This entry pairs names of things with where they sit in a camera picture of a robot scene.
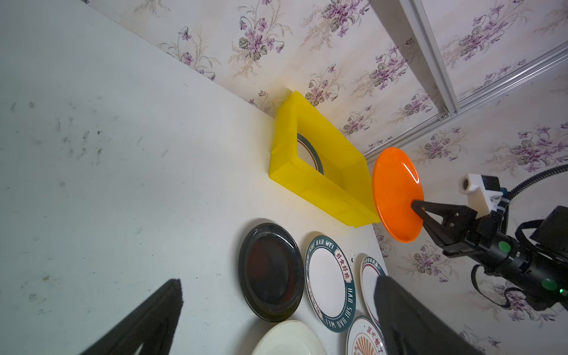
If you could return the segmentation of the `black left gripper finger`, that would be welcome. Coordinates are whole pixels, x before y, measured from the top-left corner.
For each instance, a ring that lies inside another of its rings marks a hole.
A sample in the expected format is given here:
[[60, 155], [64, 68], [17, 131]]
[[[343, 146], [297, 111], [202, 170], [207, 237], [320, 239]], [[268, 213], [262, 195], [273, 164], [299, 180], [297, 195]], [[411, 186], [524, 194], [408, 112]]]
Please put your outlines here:
[[168, 280], [83, 353], [168, 354], [182, 307], [180, 280]]

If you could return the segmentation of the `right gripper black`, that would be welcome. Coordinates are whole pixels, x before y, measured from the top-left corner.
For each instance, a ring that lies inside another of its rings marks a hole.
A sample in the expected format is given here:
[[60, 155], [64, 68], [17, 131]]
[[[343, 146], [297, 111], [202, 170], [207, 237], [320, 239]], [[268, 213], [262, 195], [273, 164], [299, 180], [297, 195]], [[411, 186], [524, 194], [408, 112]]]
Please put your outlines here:
[[[477, 212], [464, 205], [415, 200], [411, 208], [447, 256], [467, 255], [486, 271], [524, 270], [520, 243], [500, 230], [501, 211], [476, 220]], [[467, 242], [473, 243], [472, 251]], [[480, 353], [391, 277], [377, 278], [374, 304], [388, 354]]]

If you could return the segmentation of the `orange plastic plate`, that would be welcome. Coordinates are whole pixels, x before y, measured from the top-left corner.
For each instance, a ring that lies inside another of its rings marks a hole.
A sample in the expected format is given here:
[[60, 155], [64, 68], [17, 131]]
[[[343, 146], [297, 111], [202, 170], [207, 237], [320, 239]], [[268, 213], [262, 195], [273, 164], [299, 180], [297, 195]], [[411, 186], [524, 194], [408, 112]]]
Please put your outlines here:
[[423, 220], [411, 204], [422, 201], [424, 191], [417, 168], [404, 151], [390, 147], [380, 153], [374, 165], [372, 189], [378, 215], [390, 236], [401, 243], [414, 242]]

